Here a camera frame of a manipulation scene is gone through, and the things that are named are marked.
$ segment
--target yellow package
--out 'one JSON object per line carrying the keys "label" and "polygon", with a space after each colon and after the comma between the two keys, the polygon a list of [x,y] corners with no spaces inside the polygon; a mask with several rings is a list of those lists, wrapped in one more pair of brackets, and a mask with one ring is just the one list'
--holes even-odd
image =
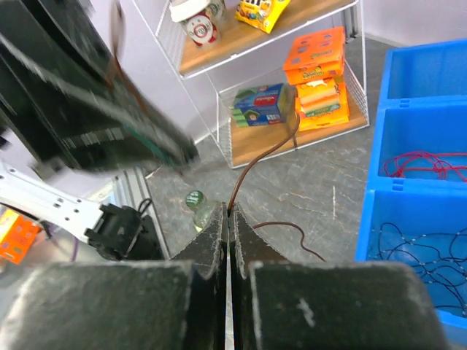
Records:
{"label": "yellow package", "polygon": [[269,34],[289,3],[290,0],[241,0],[235,19]]}

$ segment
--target blue box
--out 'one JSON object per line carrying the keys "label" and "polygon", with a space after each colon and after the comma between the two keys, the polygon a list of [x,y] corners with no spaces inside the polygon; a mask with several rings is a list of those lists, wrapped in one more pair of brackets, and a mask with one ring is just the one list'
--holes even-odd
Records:
{"label": "blue box", "polygon": [[[465,62],[467,40],[388,51],[355,259],[412,266],[439,306],[447,337],[467,346],[467,183],[451,171],[440,180],[430,171],[401,178],[383,169],[407,152],[467,152]],[[449,162],[467,165],[467,157]]]}
{"label": "blue box", "polygon": [[284,123],[292,100],[287,84],[242,89],[233,101],[232,118],[239,127]]}
{"label": "blue box", "polygon": [[467,96],[467,40],[388,50],[379,101],[453,101]]}

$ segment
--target wooden shelf board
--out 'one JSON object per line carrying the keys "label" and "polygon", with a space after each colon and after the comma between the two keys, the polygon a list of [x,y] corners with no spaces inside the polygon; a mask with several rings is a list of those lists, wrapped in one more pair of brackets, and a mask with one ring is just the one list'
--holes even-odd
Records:
{"label": "wooden shelf board", "polygon": [[236,7],[228,10],[228,22],[220,29],[221,38],[216,45],[199,49],[187,36],[179,72],[187,75],[240,53],[276,35],[290,31],[308,20],[353,3],[353,0],[292,0],[281,14],[270,34],[253,28],[234,18]]}
{"label": "wooden shelf board", "polygon": [[[298,147],[328,138],[332,135],[343,133],[347,130],[365,126],[368,123],[363,113],[359,110],[352,95],[350,95],[348,91],[347,96],[349,96],[349,122],[346,124],[331,126],[329,128],[299,132],[296,134]],[[296,115],[294,111],[291,111],[287,123],[289,128],[292,128],[295,125]],[[231,120],[233,166],[240,166],[250,162],[261,153],[271,149],[275,144],[280,142],[280,140],[285,139],[288,134],[289,129],[286,124],[238,128],[235,121]],[[293,149],[293,147],[293,141],[290,140],[273,153],[273,155],[288,151]]]}

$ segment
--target blue bin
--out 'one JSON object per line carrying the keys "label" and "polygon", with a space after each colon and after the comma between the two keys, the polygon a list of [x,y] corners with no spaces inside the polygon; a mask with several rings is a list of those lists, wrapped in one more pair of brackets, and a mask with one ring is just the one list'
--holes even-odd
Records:
{"label": "blue bin", "polygon": [[380,103],[467,96],[467,40],[389,50]]}
{"label": "blue bin", "polygon": [[412,266],[448,338],[467,346],[467,183],[453,171],[442,181],[433,171],[384,170],[407,152],[467,152],[465,62],[467,40],[388,51],[355,259]]}
{"label": "blue bin", "polygon": [[[425,282],[433,304],[438,306],[447,337],[463,345],[467,345],[467,318],[463,315],[467,305],[461,303],[467,303],[467,280],[459,265],[467,268],[467,260],[448,259],[467,257],[466,208],[464,191],[446,195],[431,191],[428,194],[421,188],[409,192],[369,190],[356,253],[357,261],[397,260],[413,266]],[[445,285],[456,287],[449,291]]]}

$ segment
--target white wall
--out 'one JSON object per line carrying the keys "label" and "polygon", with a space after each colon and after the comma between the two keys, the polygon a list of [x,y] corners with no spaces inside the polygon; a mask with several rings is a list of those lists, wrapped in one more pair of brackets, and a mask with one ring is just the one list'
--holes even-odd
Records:
{"label": "white wall", "polygon": [[[112,0],[91,0],[90,18],[96,30],[109,42],[109,7]],[[165,0],[120,0],[126,17],[126,40],[122,65],[139,89],[162,112],[195,140],[208,131],[198,111],[210,128],[216,126],[215,89],[206,74],[180,82],[171,69],[162,50],[156,44],[154,33],[161,19]],[[226,0],[233,6],[237,0]],[[166,51],[177,51],[180,38],[169,30],[170,20],[163,22],[161,35]],[[217,90],[222,90],[251,77],[282,66],[288,49],[298,35],[340,24],[340,17],[320,21],[301,31],[261,48],[249,55],[210,71],[209,77]]]}
{"label": "white wall", "polygon": [[363,0],[365,32],[402,45],[467,37],[467,0]]}

